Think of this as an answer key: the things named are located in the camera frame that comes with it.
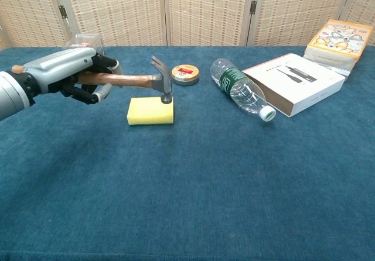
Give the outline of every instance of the robotic hand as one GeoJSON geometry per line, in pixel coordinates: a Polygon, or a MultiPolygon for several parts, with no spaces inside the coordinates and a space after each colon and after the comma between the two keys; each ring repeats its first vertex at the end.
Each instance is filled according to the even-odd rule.
{"type": "Polygon", "coordinates": [[[96,52],[94,48],[67,49],[26,63],[16,74],[0,71],[0,121],[33,105],[39,94],[60,91],[86,104],[103,100],[112,85],[106,83],[98,91],[96,85],[75,86],[82,71],[122,74],[117,60],[96,52]]]}

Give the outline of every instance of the white bottle cap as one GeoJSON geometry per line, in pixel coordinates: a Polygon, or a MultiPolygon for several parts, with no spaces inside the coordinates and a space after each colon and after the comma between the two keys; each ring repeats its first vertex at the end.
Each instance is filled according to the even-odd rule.
{"type": "Polygon", "coordinates": [[[259,112],[260,118],[265,122],[269,122],[270,120],[272,120],[275,115],[276,111],[271,106],[264,106],[259,112]]]}

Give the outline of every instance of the table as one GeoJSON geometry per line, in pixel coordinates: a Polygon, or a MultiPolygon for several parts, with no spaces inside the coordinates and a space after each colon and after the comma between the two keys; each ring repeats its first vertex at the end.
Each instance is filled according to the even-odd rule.
{"type": "MultiPolygon", "coordinates": [[[[375,258],[375,47],[338,93],[270,123],[210,77],[304,47],[108,47],[127,74],[193,64],[173,85],[174,125],[128,126],[114,88],[86,105],[60,93],[0,122],[0,260],[375,258]]],[[[0,69],[58,51],[0,51],[0,69]]]]}

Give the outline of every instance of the yellow sponge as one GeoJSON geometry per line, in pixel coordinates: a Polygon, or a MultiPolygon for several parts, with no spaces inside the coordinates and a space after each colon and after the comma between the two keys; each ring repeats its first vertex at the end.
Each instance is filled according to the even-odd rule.
{"type": "Polygon", "coordinates": [[[160,97],[131,98],[127,118],[129,125],[173,123],[173,100],[164,104],[160,97]]]}

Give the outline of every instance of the wooden hammer handle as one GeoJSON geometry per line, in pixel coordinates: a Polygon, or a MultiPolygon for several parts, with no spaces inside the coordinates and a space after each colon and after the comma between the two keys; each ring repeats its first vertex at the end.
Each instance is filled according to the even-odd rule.
{"type": "Polygon", "coordinates": [[[129,87],[152,88],[152,75],[116,75],[84,72],[79,74],[77,83],[88,85],[103,85],[110,83],[119,86],[124,85],[129,87]]]}

